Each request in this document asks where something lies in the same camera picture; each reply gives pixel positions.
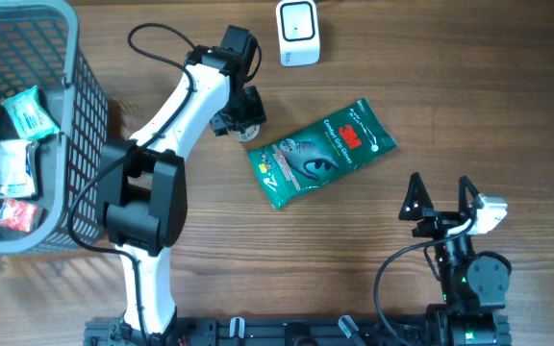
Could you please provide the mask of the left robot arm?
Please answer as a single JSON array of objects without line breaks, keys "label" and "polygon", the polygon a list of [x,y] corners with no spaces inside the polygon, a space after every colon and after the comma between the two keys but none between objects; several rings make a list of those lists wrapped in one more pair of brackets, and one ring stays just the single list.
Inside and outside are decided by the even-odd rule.
[{"label": "left robot arm", "polygon": [[170,292],[170,249],[188,213],[185,163],[206,127],[216,136],[253,139],[266,121],[251,85],[262,49],[249,30],[229,26],[217,46],[193,45],[182,78],[156,115],[101,153],[97,221],[122,259],[125,342],[169,345],[177,307]]}]

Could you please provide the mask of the red snack packet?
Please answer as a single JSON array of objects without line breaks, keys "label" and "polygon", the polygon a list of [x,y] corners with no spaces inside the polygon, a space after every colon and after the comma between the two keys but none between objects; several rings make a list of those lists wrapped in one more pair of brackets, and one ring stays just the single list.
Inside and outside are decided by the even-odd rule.
[{"label": "red snack packet", "polygon": [[29,233],[38,226],[40,216],[41,208],[38,205],[4,199],[0,209],[0,227]]}]

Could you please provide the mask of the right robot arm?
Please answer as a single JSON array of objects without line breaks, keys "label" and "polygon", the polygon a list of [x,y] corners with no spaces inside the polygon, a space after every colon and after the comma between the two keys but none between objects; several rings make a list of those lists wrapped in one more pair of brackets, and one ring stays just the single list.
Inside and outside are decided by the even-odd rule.
[{"label": "right robot arm", "polygon": [[459,180],[458,209],[434,208],[419,173],[411,175],[399,213],[404,221],[415,221],[414,237],[428,238],[428,259],[441,284],[443,302],[427,307],[417,326],[403,329],[414,345],[509,345],[512,341],[505,316],[511,263],[491,252],[477,252],[472,238],[486,235],[507,216],[508,204],[501,197],[478,191],[471,180]]}]

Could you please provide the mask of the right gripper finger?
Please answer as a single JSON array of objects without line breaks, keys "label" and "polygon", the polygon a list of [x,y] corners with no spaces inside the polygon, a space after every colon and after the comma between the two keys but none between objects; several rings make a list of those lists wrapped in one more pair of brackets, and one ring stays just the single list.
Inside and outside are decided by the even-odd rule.
[{"label": "right gripper finger", "polygon": [[478,195],[479,191],[469,177],[462,176],[459,179],[459,213],[464,216],[471,216],[472,210],[468,197],[475,200]]},{"label": "right gripper finger", "polygon": [[418,221],[434,216],[434,206],[419,172],[411,175],[399,220]]}]

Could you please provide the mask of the green lidded jar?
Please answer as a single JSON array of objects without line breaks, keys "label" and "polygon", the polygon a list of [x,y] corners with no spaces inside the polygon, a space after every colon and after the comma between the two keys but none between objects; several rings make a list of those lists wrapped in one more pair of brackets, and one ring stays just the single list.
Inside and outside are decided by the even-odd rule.
[{"label": "green lidded jar", "polygon": [[260,129],[261,126],[259,124],[256,124],[247,127],[243,132],[238,130],[230,131],[229,135],[239,142],[246,142],[254,139],[258,135]]}]

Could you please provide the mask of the white tissue pack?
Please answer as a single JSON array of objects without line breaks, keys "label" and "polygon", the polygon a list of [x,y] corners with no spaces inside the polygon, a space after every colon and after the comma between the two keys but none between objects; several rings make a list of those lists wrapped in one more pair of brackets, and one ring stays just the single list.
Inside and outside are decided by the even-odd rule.
[{"label": "white tissue pack", "polygon": [[38,194],[37,148],[34,140],[0,141],[0,199],[32,198]]}]

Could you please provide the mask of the teal wet wipes pack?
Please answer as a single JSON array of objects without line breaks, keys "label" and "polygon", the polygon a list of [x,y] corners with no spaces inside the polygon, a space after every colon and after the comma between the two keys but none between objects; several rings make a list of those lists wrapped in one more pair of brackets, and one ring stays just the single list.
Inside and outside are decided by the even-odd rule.
[{"label": "teal wet wipes pack", "polygon": [[21,139],[42,140],[57,135],[61,130],[41,105],[38,87],[33,86],[2,102]]}]

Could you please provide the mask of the green 3M gloves package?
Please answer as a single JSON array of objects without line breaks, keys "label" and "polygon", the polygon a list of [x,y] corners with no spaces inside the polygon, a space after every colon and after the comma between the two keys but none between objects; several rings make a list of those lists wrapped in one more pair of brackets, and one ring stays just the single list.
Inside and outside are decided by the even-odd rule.
[{"label": "green 3M gloves package", "polygon": [[276,210],[387,154],[397,142],[362,98],[290,135],[248,152]]}]

